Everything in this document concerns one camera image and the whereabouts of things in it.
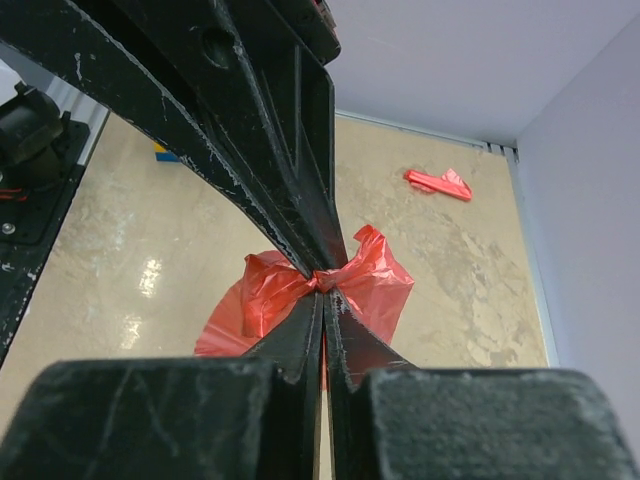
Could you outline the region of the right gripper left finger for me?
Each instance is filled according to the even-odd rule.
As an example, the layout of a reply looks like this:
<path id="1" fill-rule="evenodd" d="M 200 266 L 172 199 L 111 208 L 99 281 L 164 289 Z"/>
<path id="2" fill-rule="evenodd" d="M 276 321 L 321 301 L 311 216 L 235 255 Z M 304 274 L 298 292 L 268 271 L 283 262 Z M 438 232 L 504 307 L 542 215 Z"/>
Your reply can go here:
<path id="1" fill-rule="evenodd" d="M 1 443 L 5 479 L 315 479 L 322 300 L 239 357 L 58 362 Z"/>

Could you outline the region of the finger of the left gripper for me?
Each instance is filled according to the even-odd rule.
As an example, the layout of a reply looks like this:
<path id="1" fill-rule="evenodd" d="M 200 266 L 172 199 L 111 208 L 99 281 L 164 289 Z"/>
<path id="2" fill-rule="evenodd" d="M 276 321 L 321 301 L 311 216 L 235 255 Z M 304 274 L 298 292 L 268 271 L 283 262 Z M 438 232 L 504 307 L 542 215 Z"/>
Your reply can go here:
<path id="1" fill-rule="evenodd" d="M 160 143 L 229 199 L 230 170 L 217 162 L 214 146 L 180 104 L 165 97 L 161 84 L 80 9 L 81 2 L 5 1 L 1 40 Z"/>
<path id="2" fill-rule="evenodd" d="M 228 197 L 304 274 L 343 266 L 334 85 L 271 1 L 83 1 L 230 170 Z"/>

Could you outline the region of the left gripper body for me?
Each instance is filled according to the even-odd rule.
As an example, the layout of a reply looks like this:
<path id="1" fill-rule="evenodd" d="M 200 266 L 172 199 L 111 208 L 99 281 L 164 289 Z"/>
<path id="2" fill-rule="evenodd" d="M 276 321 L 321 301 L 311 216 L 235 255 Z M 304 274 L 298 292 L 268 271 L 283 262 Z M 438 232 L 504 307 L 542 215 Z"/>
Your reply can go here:
<path id="1" fill-rule="evenodd" d="M 271 4 L 321 63 L 341 52 L 336 22 L 324 0 L 274 0 Z"/>

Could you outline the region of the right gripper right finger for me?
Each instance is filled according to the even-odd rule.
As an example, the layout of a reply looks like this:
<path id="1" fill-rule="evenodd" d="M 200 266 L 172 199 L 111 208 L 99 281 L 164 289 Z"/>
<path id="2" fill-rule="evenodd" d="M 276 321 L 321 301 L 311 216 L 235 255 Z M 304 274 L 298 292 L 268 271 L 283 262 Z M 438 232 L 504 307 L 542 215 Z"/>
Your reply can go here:
<path id="1" fill-rule="evenodd" d="M 566 369 L 420 368 L 324 298 L 337 479 L 635 479 L 611 405 Z"/>

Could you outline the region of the red trash bag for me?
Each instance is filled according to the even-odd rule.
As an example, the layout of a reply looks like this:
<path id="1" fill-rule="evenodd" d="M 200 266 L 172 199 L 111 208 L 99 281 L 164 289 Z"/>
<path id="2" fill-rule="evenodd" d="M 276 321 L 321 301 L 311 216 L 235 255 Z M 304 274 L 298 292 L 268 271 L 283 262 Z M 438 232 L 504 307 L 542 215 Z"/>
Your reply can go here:
<path id="1" fill-rule="evenodd" d="M 354 236 L 354 257 L 339 269 L 305 277 L 279 251 L 250 254 L 196 340 L 199 357 L 271 356 L 289 382 L 321 380 L 318 317 L 323 295 L 336 289 L 356 319 L 390 344 L 414 280 L 371 225 Z"/>

